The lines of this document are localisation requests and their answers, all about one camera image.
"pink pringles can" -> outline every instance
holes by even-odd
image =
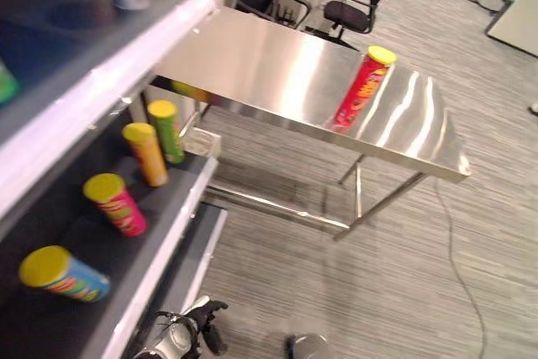
[[[86,181],[83,192],[124,235],[132,237],[144,233],[144,216],[129,195],[122,177],[110,173],[97,174]]]

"white shelf edge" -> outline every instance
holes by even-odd
[[[214,0],[186,0],[95,66],[0,148],[0,219],[177,42],[215,10]]]
[[[135,327],[138,324],[141,315],[144,313],[145,307],[149,303],[150,298],[174,253],[174,250],[178,246],[182,235],[191,220],[191,214],[193,214],[198,206],[198,202],[200,201],[205,188],[209,184],[217,165],[218,162],[212,158],[207,161],[205,167],[202,169],[198,180],[191,188],[187,200],[179,210],[174,223],[163,240],[161,248],[155,254],[145,275],[142,277],[138,288],[134,291],[133,298],[129,302],[127,309],[124,311],[123,317],[116,324],[104,353],[101,355],[102,359],[118,359],[121,357],[125,347],[129,343],[131,335],[135,331]]]
[[[217,219],[217,223],[215,225],[213,233],[211,233],[211,236],[209,237],[208,244],[206,245],[205,251],[203,252],[202,260],[198,265],[198,269],[196,270],[194,279],[191,282],[190,288],[188,289],[188,293],[185,297],[185,301],[183,302],[183,306],[180,313],[185,312],[185,310],[192,306],[194,301],[196,300],[196,297],[198,296],[198,292],[200,291],[200,288],[202,286],[203,278],[205,277],[205,273],[208,271],[209,263],[213,258],[215,247],[217,246],[217,242],[219,241],[220,234],[222,233],[222,229],[224,228],[224,223],[226,222],[227,217],[228,212],[226,210],[222,210],[219,214],[219,218]]]

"stainless steel table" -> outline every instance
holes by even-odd
[[[229,188],[210,188],[220,196],[337,229],[339,240],[427,176],[459,182],[471,175],[434,80],[398,63],[355,124],[347,131],[335,127],[332,117],[360,64],[354,50],[224,8],[162,61],[154,85],[361,153],[340,179],[356,174],[356,219],[351,224]],[[365,156],[417,172],[363,213]]]

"red pringles can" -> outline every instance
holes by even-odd
[[[353,124],[395,61],[396,55],[392,51],[381,46],[368,47],[355,81],[335,115],[338,125],[349,127]]]
[[[129,195],[122,177],[107,172],[97,174],[86,181],[83,192],[124,235],[132,237],[144,233],[144,216]]]

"black shelf surface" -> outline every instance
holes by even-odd
[[[124,359],[132,358],[158,336],[162,327],[155,324],[157,311],[181,313],[182,309],[193,303],[226,217],[227,212],[224,209],[206,203],[200,204],[196,217],[189,224],[176,255],[166,269],[155,297],[140,321],[139,333],[134,335],[124,353]]]
[[[88,204],[85,211],[72,218],[56,241],[77,258],[109,275],[111,292],[102,301],[84,304],[20,286],[2,307],[0,356],[94,359],[103,357],[113,335],[119,335],[119,339],[112,343],[115,346],[107,357],[113,357],[110,352],[121,353],[215,167],[215,160],[187,155],[178,168],[170,167],[170,180],[165,186],[151,188],[144,185],[135,158],[119,158],[111,171],[127,182],[148,219],[149,229],[138,237],[123,237]],[[178,223],[180,216],[184,223]],[[170,251],[163,255],[163,249]],[[140,288],[144,289],[141,295],[146,296],[145,301],[133,306]],[[126,310],[134,312],[127,315]],[[123,328],[117,329],[120,322]]]
[[[0,107],[0,145],[184,1],[132,12],[111,0],[0,0],[0,56],[20,85]]]

